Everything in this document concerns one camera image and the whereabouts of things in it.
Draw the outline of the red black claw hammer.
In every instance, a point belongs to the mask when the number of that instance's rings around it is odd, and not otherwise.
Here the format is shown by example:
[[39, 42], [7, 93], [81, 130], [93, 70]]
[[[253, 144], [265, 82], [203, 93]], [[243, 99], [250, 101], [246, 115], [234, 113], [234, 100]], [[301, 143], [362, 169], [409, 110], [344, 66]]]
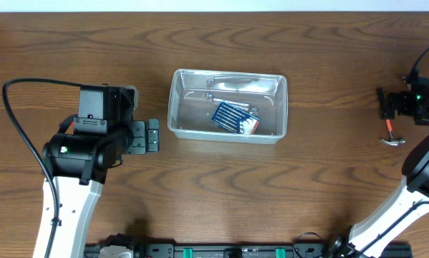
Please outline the red black claw hammer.
[[405, 144], [405, 139], [403, 139], [403, 138], [396, 138], [394, 136], [391, 120], [390, 119], [386, 119], [385, 120], [385, 124], [387, 126], [387, 131], [388, 131], [389, 138], [388, 139], [381, 138], [380, 142], [383, 143], [383, 144], [385, 144], [385, 145], [388, 145], [388, 146], [400, 146], [400, 145]]

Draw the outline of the blue precision screwdriver set case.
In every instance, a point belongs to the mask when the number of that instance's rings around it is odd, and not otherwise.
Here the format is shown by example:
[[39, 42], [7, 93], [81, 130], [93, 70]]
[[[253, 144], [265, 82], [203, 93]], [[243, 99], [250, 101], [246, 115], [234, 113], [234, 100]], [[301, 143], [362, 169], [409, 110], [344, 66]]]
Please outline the blue precision screwdriver set case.
[[260, 119], [237, 107], [221, 102], [211, 118], [211, 122], [231, 133], [253, 135]]

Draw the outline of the silver wrench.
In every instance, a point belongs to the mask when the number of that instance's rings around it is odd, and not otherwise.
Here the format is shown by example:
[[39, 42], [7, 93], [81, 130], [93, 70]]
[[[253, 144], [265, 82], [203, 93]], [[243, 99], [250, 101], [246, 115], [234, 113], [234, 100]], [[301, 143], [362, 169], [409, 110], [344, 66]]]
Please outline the silver wrench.
[[210, 100], [211, 102], [219, 102], [219, 103], [224, 102], [224, 103], [227, 103], [229, 105], [234, 106], [235, 108], [238, 108], [238, 109], [241, 109], [241, 110], [243, 110], [245, 112], [248, 112], [251, 115], [257, 115], [259, 113], [259, 108], [258, 107], [254, 107], [254, 106], [252, 106], [251, 104], [248, 104], [248, 103], [236, 102], [236, 101], [233, 101], [233, 100], [226, 100], [226, 99], [217, 98], [217, 97], [214, 97], [209, 92], [207, 92], [205, 94], [205, 96], [206, 96], [206, 99]]

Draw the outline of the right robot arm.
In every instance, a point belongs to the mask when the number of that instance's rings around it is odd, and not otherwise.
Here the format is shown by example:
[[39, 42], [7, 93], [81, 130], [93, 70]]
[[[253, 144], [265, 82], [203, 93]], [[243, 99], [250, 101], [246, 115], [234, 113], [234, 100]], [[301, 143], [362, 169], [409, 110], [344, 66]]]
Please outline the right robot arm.
[[[408, 90], [385, 95], [377, 89], [380, 117], [387, 129], [396, 115], [429, 125], [429, 79], [412, 70], [404, 78]], [[429, 135], [405, 159], [393, 193], [366, 219], [351, 226], [326, 249], [326, 257], [379, 257], [385, 247], [421, 216], [429, 213]]]

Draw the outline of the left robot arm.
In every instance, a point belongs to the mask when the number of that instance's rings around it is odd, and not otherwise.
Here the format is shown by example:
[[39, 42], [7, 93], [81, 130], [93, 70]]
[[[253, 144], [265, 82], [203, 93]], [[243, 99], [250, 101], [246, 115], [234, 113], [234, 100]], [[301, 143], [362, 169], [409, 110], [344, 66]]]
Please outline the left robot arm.
[[43, 211], [34, 257], [83, 257], [90, 221], [109, 169], [124, 155], [159, 150], [160, 122], [127, 121], [102, 132], [82, 132], [85, 119], [72, 117], [46, 143]]

